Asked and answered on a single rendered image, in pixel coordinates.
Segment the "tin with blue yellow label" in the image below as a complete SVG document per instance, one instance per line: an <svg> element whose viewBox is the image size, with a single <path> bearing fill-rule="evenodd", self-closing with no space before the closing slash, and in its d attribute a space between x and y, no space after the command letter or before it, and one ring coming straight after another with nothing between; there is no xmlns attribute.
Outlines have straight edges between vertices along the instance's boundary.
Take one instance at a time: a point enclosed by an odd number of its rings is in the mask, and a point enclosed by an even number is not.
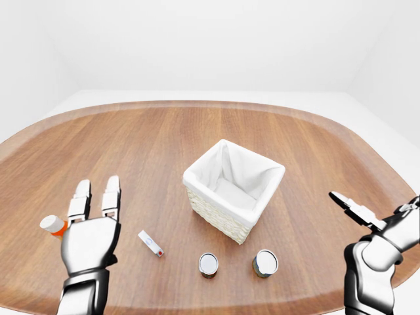
<svg viewBox="0 0 420 315"><path fill-rule="evenodd" d="M268 249L260 250L253 259L253 270L260 278L273 275L278 269L278 260Z"/></svg>

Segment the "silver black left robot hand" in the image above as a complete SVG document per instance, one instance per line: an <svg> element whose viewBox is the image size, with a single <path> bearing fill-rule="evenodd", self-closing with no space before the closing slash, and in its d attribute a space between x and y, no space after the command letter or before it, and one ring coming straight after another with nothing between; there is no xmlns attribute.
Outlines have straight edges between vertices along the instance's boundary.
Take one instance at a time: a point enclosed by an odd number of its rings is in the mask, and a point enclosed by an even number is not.
<svg viewBox="0 0 420 315"><path fill-rule="evenodd" d="M121 228L120 198L119 177L114 175L108 179L102 197L102 216L90 219L91 182L85 179L77 185L61 245L62 260L69 276L103 269L117 262L114 249Z"/></svg>

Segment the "white cream cheese box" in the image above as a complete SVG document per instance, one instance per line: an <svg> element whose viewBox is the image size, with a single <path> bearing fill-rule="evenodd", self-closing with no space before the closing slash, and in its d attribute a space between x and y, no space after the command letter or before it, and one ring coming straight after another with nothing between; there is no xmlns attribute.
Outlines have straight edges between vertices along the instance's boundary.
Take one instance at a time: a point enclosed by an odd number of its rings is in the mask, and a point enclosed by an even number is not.
<svg viewBox="0 0 420 315"><path fill-rule="evenodd" d="M148 248L158 257L164 254L163 249L144 231L142 230L138 237L148 246Z"/></svg>

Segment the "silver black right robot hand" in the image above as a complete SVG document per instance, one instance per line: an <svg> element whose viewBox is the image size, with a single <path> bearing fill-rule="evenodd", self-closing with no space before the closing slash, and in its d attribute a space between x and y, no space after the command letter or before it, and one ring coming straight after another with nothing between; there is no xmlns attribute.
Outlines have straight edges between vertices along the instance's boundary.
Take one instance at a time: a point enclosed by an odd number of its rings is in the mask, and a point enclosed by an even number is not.
<svg viewBox="0 0 420 315"><path fill-rule="evenodd" d="M382 220L338 192L332 191L329 196L349 217L372 231L366 236L368 244L362 251L362 258L371 269L383 272L400 264L402 253L420 243L420 196L397 207L392 216Z"/></svg>

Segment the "orange bottle with white cap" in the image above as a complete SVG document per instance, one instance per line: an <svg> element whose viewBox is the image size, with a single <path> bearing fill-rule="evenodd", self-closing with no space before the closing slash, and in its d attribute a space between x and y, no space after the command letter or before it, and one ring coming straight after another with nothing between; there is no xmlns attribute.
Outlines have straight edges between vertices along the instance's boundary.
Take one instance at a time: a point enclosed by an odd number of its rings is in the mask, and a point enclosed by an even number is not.
<svg viewBox="0 0 420 315"><path fill-rule="evenodd" d="M56 215L49 215L42 219L39 226L49 232L52 236L62 241L64 233L68 228L68 222L66 220L62 220Z"/></svg>

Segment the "woven basket with white liner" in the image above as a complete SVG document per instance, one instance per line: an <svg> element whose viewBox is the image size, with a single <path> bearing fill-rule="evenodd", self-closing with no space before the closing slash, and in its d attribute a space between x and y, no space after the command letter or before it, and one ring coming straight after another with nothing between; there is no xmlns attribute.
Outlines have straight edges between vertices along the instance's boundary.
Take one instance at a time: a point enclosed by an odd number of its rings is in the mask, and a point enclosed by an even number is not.
<svg viewBox="0 0 420 315"><path fill-rule="evenodd" d="M242 244L284 173L283 165L222 139L185 170L182 181L192 209Z"/></svg>

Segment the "tin with dark red label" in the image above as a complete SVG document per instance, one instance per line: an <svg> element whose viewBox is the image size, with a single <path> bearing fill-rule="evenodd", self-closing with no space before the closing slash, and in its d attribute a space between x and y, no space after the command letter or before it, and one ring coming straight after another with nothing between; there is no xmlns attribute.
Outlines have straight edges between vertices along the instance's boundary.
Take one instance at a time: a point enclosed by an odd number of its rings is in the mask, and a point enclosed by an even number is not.
<svg viewBox="0 0 420 315"><path fill-rule="evenodd" d="M212 253L204 253L199 258L199 271L204 278L214 278L219 267L216 256Z"/></svg>

